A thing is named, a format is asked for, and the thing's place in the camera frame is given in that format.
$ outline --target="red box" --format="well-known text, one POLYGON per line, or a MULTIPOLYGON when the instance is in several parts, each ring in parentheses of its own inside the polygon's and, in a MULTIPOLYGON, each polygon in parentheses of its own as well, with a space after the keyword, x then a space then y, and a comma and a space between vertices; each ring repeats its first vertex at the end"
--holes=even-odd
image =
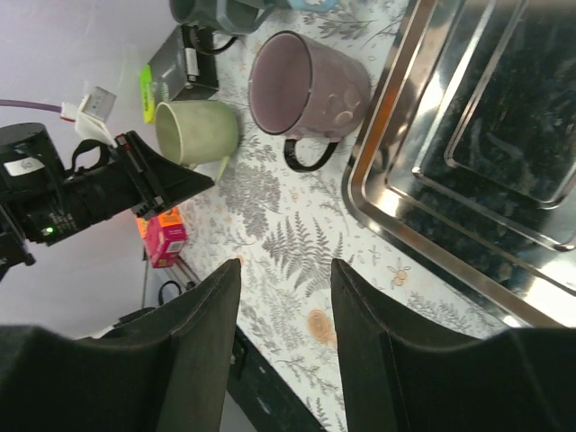
POLYGON ((150 258, 150 263, 154 268, 164 268, 172 266, 180 251, 184 247, 187 236, 177 210, 175 216, 166 222, 166 214, 160 217, 152 218, 148 224, 148 232, 146 233, 146 250, 150 258))

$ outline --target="table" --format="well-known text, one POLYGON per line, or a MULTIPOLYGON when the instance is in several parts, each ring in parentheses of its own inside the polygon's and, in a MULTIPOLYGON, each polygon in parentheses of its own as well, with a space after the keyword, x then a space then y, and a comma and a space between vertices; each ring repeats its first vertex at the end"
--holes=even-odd
MULTIPOLYGON (((238 325, 328 431, 347 430, 330 305, 333 257, 450 329, 486 338, 505 327, 348 214, 340 188, 357 131, 320 171, 302 175, 284 163, 283 140, 258 130, 249 113, 251 65, 274 33, 293 30, 359 59, 374 88, 404 7, 341 0, 324 15, 281 11, 219 55, 216 98, 237 112, 243 139, 220 183, 180 205, 190 236, 184 261, 204 278, 226 259, 241 260, 238 325)), ((325 144, 308 144, 299 155, 307 150, 301 158, 312 162, 325 144)), ((214 176, 217 165, 198 170, 214 176)))

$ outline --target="purple cable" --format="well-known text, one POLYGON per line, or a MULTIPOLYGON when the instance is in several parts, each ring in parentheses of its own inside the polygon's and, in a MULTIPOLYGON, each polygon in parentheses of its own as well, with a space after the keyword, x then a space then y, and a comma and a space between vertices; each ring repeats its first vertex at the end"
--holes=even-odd
POLYGON ((50 111, 52 113, 58 113, 58 114, 60 114, 60 112, 62 111, 62 109, 59 106, 50 105, 49 103, 13 101, 11 99, 0 99, 0 106, 12 106, 15 108, 30 108, 31 110, 50 111))

